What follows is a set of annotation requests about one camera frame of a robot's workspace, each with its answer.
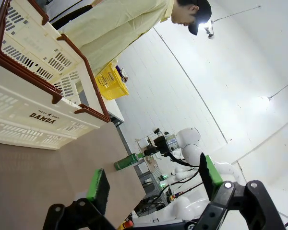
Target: shirt collar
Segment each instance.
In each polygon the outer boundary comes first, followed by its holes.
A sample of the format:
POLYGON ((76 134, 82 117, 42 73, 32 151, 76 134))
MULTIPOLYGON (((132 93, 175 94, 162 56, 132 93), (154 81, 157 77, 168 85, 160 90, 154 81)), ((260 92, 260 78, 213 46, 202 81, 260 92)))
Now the shirt collar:
POLYGON ((174 0, 168 0, 168 8, 165 11, 164 17, 161 19, 161 22, 166 21, 172 15, 173 7, 174 7, 174 0))

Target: shirt sleeve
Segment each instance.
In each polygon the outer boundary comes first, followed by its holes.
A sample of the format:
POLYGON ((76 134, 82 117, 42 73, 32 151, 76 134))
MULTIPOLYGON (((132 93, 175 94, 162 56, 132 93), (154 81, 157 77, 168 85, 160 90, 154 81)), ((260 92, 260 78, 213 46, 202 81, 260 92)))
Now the shirt sleeve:
POLYGON ((108 31, 166 5, 166 0, 103 0, 67 23, 59 32, 66 34, 80 48, 108 31))

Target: yellow shirt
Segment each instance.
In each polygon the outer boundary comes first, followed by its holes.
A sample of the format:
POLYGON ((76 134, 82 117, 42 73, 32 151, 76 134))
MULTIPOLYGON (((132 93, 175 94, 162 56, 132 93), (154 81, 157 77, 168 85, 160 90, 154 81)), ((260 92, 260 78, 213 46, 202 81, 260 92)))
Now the yellow shirt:
POLYGON ((172 14, 174 0, 102 0, 59 29, 98 74, 112 59, 172 14))

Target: crate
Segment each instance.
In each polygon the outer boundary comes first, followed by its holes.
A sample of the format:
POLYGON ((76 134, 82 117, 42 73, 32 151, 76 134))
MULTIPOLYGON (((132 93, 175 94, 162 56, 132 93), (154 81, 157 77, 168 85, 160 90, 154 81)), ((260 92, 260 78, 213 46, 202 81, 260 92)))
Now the crate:
POLYGON ((0 143, 55 150, 109 121, 85 56, 34 0, 0 1, 0 143))
POLYGON ((100 93, 108 100, 129 94, 126 85, 121 81, 118 71, 111 63, 95 77, 95 81, 100 93))

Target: cap brim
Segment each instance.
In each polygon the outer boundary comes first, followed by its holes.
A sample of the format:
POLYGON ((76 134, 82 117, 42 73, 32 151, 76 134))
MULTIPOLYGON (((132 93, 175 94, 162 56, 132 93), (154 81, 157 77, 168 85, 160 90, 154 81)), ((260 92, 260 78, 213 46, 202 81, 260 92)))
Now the cap brim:
POLYGON ((194 24, 192 24, 192 25, 189 25, 189 31, 190 31, 190 33, 193 34, 193 35, 197 35, 198 26, 199 26, 199 24, 197 24, 197 23, 194 23, 194 24))

